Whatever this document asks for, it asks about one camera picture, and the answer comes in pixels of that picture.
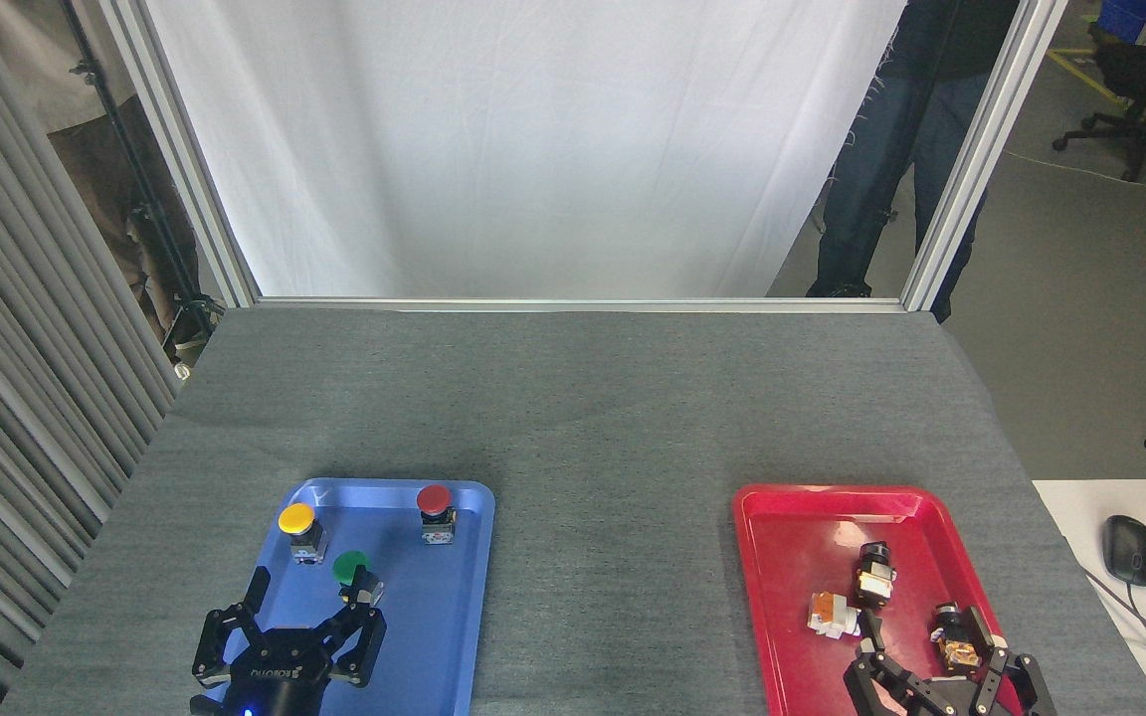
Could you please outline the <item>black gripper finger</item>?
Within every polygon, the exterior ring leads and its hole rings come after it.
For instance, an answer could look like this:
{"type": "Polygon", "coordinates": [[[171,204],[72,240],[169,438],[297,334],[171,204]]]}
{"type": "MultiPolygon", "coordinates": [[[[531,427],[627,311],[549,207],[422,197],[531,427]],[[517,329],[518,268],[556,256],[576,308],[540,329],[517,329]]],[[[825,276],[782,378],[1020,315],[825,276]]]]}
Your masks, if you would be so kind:
{"type": "Polygon", "coordinates": [[[859,648],[843,675],[843,684],[857,715],[895,715],[885,702],[890,698],[905,715],[932,715],[926,683],[888,655],[881,620],[873,609],[859,609],[859,648]]]}
{"type": "Polygon", "coordinates": [[[967,715],[1055,715],[1045,676],[1037,659],[1026,653],[1014,653],[999,634],[992,634],[983,612],[970,607],[970,635],[978,648],[978,683],[972,697],[965,701],[967,715]],[[1011,710],[1000,701],[1000,685],[1014,689],[1018,706],[1011,710]]]}
{"type": "Polygon", "coordinates": [[[319,642],[330,661],[331,679],[367,687],[372,678],[386,634],[385,616],[377,607],[382,588],[382,581],[368,568],[355,568],[344,589],[344,607],[319,625],[319,642]]]}
{"type": "Polygon", "coordinates": [[[213,609],[206,613],[199,642],[194,656],[194,676],[201,687],[213,689],[223,680],[231,679],[229,663],[223,660],[229,635],[240,629],[245,635],[249,646],[253,646],[258,655],[269,650],[268,639],[256,622],[272,583],[268,567],[256,567],[245,595],[225,609],[213,609]]]}

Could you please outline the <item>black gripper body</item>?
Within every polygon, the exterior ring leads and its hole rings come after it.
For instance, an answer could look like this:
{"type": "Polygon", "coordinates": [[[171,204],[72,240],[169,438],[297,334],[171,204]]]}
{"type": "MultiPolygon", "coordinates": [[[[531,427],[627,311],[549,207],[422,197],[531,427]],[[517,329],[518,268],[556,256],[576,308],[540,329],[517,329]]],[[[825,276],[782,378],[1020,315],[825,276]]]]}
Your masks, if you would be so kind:
{"type": "Polygon", "coordinates": [[[974,680],[928,680],[927,715],[972,715],[978,684],[974,680]]]}
{"type": "Polygon", "coordinates": [[[246,638],[229,663],[223,715],[317,715],[333,667],[335,639],[314,628],[273,628],[246,638]]]}

